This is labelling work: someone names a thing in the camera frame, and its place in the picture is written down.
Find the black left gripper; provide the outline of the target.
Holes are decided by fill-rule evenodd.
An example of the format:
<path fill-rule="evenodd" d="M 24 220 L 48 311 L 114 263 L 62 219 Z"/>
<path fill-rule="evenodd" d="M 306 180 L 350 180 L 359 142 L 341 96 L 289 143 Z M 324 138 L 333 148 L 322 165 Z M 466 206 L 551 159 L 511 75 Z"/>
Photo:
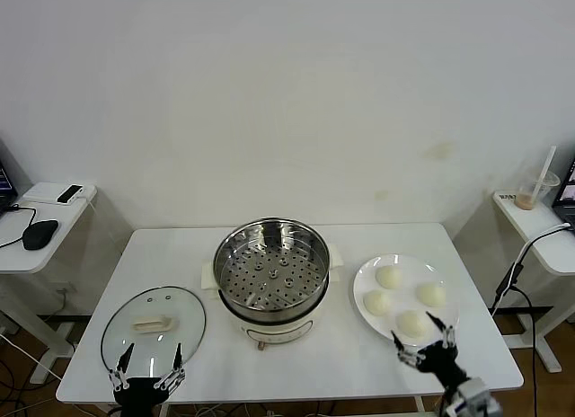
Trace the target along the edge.
<path fill-rule="evenodd" d="M 148 417 L 158 404 L 163 404 L 185 379 L 182 363 L 181 343 L 174 355 L 172 370 L 159 377 L 132 377 L 127 379 L 126 372 L 134 350 L 132 342 L 120 355 L 115 369 L 109 370 L 109 380 L 113 387 L 116 403 L 121 408 L 121 417 Z"/>

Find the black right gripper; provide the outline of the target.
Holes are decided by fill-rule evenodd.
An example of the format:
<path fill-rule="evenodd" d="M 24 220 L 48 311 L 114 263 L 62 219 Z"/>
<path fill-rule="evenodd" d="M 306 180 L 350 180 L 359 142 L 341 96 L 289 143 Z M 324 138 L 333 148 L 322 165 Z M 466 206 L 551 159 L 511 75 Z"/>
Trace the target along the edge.
<path fill-rule="evenodd" d="M 456 364 L 458 349 L 455 328 L 446 325 L 429 311 L 426 314 L 441 333 L 440 339 L 414 352 L 406 349 L 395 332 L 391 331 L 398 359 L 419 372 L 433 374 L 445 390 L 455 390 L 465 381 L 465 372 Z"/>

